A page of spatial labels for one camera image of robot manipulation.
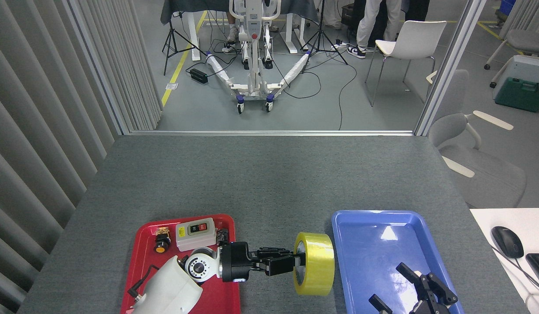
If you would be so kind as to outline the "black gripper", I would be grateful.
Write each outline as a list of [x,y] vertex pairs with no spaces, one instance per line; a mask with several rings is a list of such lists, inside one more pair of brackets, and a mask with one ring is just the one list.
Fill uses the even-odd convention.
[[259,248],[248,251],[247,242],[230,242],[220,247],[220,277],[223,282],[244,282],[252,268],[266,276],[293,272],[295,267],[306,266],[306,255],[294,255],[285,248]]

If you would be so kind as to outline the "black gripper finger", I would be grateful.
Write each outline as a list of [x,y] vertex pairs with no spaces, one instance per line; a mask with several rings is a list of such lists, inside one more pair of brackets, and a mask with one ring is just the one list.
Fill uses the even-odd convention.
[[379,312],[379,314],[392,314],[391,308],[389,308],[377,294],[373,294],[369,298],[369,303]]
[[434,273],[414,272],[405,263],[399,263],[396,270],[417,292],[417,303],[410,314],[449,314],[449,308],[458,302],[457,295]]

